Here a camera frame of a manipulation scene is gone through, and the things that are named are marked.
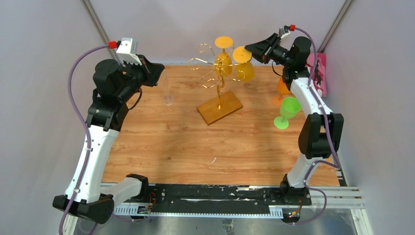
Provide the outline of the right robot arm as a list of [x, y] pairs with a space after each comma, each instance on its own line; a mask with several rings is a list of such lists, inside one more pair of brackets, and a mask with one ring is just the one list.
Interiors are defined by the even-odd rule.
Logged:
[[271, 200], [279, 197], [290, 205], [307, 195], [308, 180], [318, 165], [341, 169], [337, 151], [344, 117], [334, 113], [315, 89], [312, 79], [316, 65], [311, 69], [306, 66], [309, 55], [317, 55], [311, 37], [297, 37], [290, 49], [281, 47], [280, 40], [281, 37], [274, 33], [263, 41], [246, 45], [245, 49], [262, 64], [273, 61], [283, 66], [282, 81], [306, 116], [298, 140], [300, 155], [294, 167], [284, 176], [278, 190], [267, 193]]

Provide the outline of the clear wine glass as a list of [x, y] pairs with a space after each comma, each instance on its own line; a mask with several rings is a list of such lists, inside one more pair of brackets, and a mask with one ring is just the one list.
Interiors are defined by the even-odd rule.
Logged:
[[164, 70], [161, 75], [161, 88], [162, 88], [162, 103], [166, 106], [171, 106], [175, 98], [171, 94], [170, 85], [169, 85], [169, 76], [167, 70]]

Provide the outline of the orange wine glass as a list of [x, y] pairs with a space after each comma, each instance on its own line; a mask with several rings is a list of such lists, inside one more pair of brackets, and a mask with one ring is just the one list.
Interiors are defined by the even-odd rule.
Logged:
[[285, 97], [289, 96], [291, 92], [288, 90], [286, 84], [281, 77], [277, 83], [277, 94], [273, 96], [272, 103], [276, 106], [280, 106]]

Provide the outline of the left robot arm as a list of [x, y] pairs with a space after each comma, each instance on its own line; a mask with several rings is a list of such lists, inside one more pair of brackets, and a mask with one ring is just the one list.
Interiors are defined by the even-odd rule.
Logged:
[[53, 207], [98, 224], [106, 223], [114, 209], [130, 198], [145, 202], [150, 196], [148, 178], [128, 174], [109, 188], [101, 181], [111, 148], [126, 118], [130, 98], [142, 86], [158, 84], [165, 67], [149, 62], [143, 55], [140, 64], [106, 59], [95, 66], [95, 89], [84, 124], [87, 132], [81, 156], [65, 193], [53, 199]]

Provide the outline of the green wine glass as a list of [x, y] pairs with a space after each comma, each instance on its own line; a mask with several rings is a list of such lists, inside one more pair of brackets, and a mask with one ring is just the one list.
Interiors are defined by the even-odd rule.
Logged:
[[287, 129], [289, 120], [294, 118], [300, 110], [301, 104], [297, 98], [284, 98], [279, 109], [280, 115], [274, 119], [274, 126], [281, 130]]

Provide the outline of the gold wire glass rack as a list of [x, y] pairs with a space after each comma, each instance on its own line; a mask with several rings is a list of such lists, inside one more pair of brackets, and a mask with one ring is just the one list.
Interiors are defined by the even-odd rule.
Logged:
[[236, 97], [236, 95], [232, 91], [224, 92], [223, 89], [225, 87], [225, 77], [222, 74], [217, 74], [216, 72], [216, 57], [217, 55], [213, 51], [213, 48], [210, 44], [200, 44], [198, 45], [198, 49], [200, 53], [205, 52], [205, 47], [208, 47], [214, 58], [214, 62], [208, 62], [206, 60], [194, 57], [188, 60], [187, 67], [193, 71], [197, 71], [201, 66], [199, 63], [203, 63], [206, 65], [213, 66], [213, 69], [203, 75], [200, 79], [200, 83], [203, 88], [211, 89], [215, 88], [217, 97], [206, 101], [203, 104], [200, 104], [196, 107], [198, 113], [203, 118], [206, 125], [210, 126], [217, 121], [241, 110], [243, 108], [243, 104], [241, 101]]

